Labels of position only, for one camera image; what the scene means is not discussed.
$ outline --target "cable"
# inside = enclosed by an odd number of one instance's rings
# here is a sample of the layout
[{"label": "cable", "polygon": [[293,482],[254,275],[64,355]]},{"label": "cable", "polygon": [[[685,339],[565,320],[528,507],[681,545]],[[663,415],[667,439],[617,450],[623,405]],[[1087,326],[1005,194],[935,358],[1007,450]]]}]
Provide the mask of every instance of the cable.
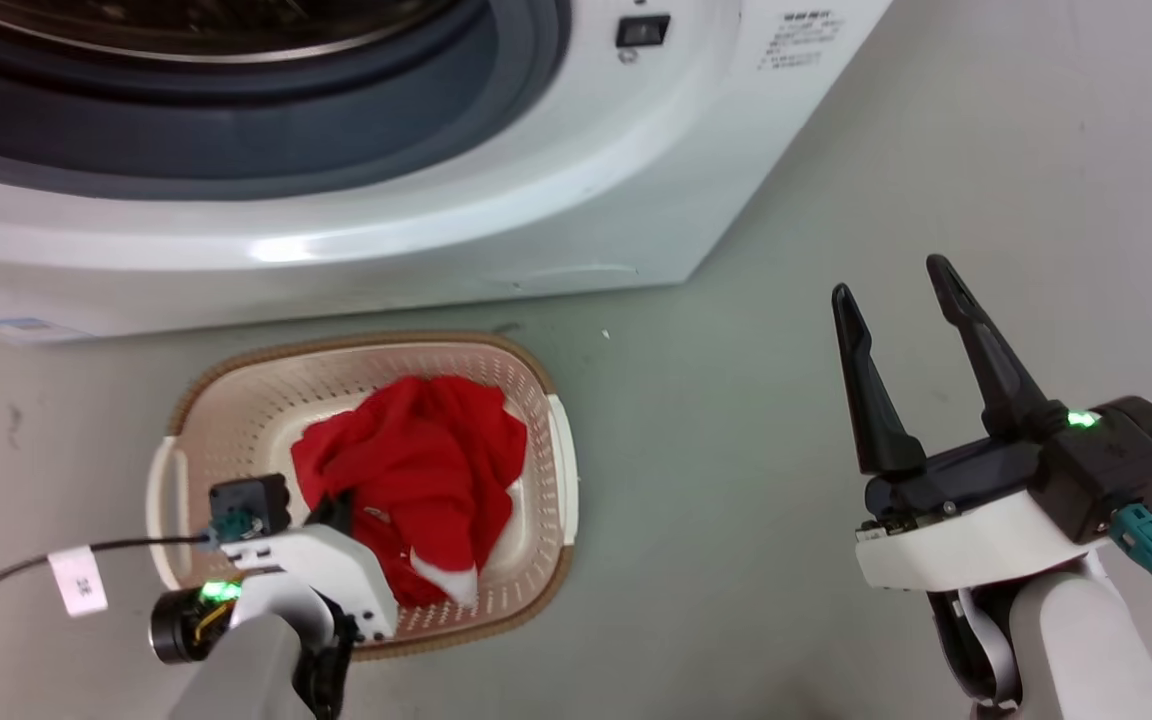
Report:
[{"label": "cable", "polygon": [[[170,538],[131,538],[131,539],[120,539],[120,541],[99,541],[91,546],[92,552],[101,552],[105,550],[122,550],[123,547],[143,547],[149,544],[196,544],[206,541],[206,536],[189,536],[189,537],[170,537]],[[38,564],[46,564],[46,555],[36,555],[28,560],[22,560],[16,564],[6,566],[6,568],[0,570],[0,583],[3,579],[8,579],[12,575],[28,570],[29,568],[37,568]]]},{"label": "cable", "polygon": [[215,609],[211,611],[205,619],[198,621],[197,628],[194,629],[194,643],[202,644],[202,635],[206,632],[207,628],[212,623],[215,623],[215,621],[219,620],[221,616],[227,614],[227,612],[233,609],[234,609],[234,601],[228,601],[219,607],[215,607]]}]

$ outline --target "laundry basket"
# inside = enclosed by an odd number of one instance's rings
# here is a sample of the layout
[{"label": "laundry basket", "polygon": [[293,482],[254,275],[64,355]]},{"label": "laundry basket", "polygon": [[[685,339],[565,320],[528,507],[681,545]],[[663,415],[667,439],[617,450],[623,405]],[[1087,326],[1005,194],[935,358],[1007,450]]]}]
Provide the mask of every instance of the laundry basket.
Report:
[{"label": "laundry basket", "polygon": [[[479,577],[475,607],[439,602],[399,609],[392,641],[358,647],[355,660],[410,655],[524,624],[558,592],[573,560],[577,524],[576,456],[562,402],[535,357],[479,333],[376,334],[270,348],[212,367],[180,399],[147,478],[151,536],[198,533],[210,522],[217,483],[282,473],[291,523],[308,515],[291,464],[306,425],[361,403],[406,376],[460,376],[495,386],[506,410],[526,424],[526,460],[509,488],[513,515]],[[233,575],[223,553],[154,547],[172,589]]]}]

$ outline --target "white tag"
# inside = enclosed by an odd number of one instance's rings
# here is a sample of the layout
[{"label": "white tag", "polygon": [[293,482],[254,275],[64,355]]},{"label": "white tag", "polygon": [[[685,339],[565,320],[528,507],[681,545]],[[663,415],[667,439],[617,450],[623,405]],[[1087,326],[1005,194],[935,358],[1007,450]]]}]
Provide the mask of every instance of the white tag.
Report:
[{"label": "white tag", "polygon": [[88,546],[52,552],[47,556],[51,573],[56,577],[65,611],[70,617],[91,615],[92,612],[105,611],[109,601],[105,600],[105,585],[100,582],[100,568],[96,566],[96,555]]}]

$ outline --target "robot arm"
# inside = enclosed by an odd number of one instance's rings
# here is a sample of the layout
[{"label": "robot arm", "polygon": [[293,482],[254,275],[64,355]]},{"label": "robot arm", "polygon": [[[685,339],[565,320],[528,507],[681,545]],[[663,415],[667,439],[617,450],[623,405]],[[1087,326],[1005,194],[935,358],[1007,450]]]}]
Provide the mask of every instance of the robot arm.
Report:
[{"label": "robot arm", "polygon": [[218,486],[221,505],[238,503],[220,520],[214,507],[212,528],[238,537],[221,536],[219,550],[247,574],[241,584],[209,583],[157,602],[150,644],[159,659],[202,661],[172,720],[334,720],[356,644],[397,630],[397,602],[374,553],[334,528],[349,518],[348,498],[285,529],[270,502],[282,495],[274,478]]},{"label": "robot arm", "polygon": [[984,400],[980,441],[929,457],[902,427],[846,286],[838,347],[865,506],[856,559],[873,588],[927,593],[978,717],[1152,717],[1152,662],[1097,548],[1152,511],[1152,404],[1048,400],[941,256],[927,260]]}]

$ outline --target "gray floor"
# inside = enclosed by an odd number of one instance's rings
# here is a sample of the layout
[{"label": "gray floor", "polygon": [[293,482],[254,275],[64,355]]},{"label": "gray floor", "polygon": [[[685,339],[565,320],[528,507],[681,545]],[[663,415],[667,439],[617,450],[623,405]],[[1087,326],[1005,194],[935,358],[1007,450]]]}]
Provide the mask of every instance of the gray floor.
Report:
[{"label": "gray floor", "polygon": [[[1152,15],[896,0],[685,287],[0,346],[0,566],[141,532],[147,457],[214,361],[500,328],[552,370],[571,415],[576,566],[516,632],[358,666],[348,717],[962,717],[925,602],[865,588],[852,559],[863,479],[827,305],[851,283],[930,450],[978,437],[972,377],[922,268],[932,251],[1047,392],[1152,397]],[[145,646],[147,558],[101,562],[113,609],[99,616],[65,619],[46,573],[0,588],[0,717],[159,717],[188,680]],[[1111,570],[1152,651],[1152,586],[1116,558]]]}]

